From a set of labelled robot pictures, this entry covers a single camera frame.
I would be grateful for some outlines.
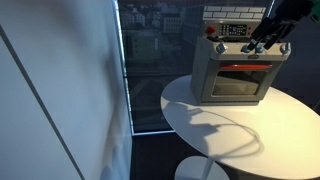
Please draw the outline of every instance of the table pedestal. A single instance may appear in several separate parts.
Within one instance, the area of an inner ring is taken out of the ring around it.
[[[175,174],[175,180],[200,180],[204,174],[207,174],[206,165],[210,166],[212,159],[207,159],[202,156],[191,156],[184,159],[178,166]],[[213,180],[229,180],[228,175],[224,170],[215,162],[212,163],[210,169],[208,169],[208,178]]]

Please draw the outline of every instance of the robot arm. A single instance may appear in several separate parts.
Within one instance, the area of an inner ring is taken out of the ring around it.
[[[302,17],[313,13],[312,20],[320,21],[320,0],[283,0],[276,9],[274,18],[266,17],[251,35],[248,50],[253,50],[260,41],[269,49],[274,43],[285,38]]]

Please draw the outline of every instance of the building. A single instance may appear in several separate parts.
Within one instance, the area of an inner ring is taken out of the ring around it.
[[[163,18],[163,33],[180,33],[180,14],[167,14]]]
[[[128,61],[149,63],[160,59],[160,32],[123,31],[123,46]]]
[[[121,27],[126,28],[130,25],[141,24],[143,27],[146,25],[146,17],[142,13],[139,13],[136,8],[129,11],[124,8],[120,8],[120,23]]]

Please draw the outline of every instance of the white round table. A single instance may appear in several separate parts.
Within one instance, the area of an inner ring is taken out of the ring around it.
[[[258,106],[197,106],[190,81],[191,76],[174,80],[161,97],[165,118],[188,144],[260,176],[320,176],[320,117],[312,109],[274,88]]]

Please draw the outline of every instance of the glass window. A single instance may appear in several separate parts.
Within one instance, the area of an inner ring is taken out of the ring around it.
[[[161,93],[172,80],[192,73],[204,6],[267,7],[270,2],[118,0],[134,132],[171,130],[161,112]]]

